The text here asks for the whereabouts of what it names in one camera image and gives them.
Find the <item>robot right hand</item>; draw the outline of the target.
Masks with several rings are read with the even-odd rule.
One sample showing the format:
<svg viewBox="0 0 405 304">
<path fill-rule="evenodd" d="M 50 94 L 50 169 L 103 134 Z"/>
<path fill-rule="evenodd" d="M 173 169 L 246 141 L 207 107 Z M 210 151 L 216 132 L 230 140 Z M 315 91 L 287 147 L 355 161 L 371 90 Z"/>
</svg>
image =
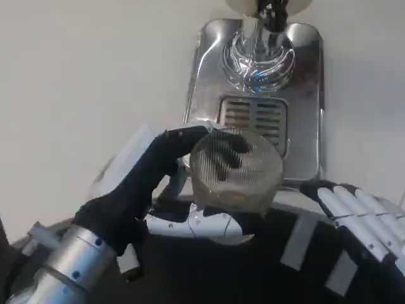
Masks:
<svg viewBox="0 0 405 304">
<path fill-rule="evenodd" d="M 350 184 L 309 180 L 294 191 L 317 202 L 343 245 L 325 287 L 343 297 L 362 272 L 372 286 L 366 296 L 404 303 L 404 214 Z"/>
</svg>

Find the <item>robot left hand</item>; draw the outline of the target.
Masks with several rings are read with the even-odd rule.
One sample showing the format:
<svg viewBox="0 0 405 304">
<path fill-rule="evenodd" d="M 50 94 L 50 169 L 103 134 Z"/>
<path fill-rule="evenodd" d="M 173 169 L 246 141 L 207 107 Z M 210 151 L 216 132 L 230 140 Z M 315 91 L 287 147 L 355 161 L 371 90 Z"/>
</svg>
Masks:
<svg viewBox="0 0 405 304">
<path fill-rule="evenodd" d="M 81 251 L 88 261 L 76 274 L 97 280 L 129 244 L 142 241 L 153 191 L 164 176 L 178 173 L 178 160 L 208 133 L 205 125 L 194 125 L 160 134 L 144 127 L 131 136 L 97 176 L 88 202 L 72 220 L 94 238 Z"/>
</svg>

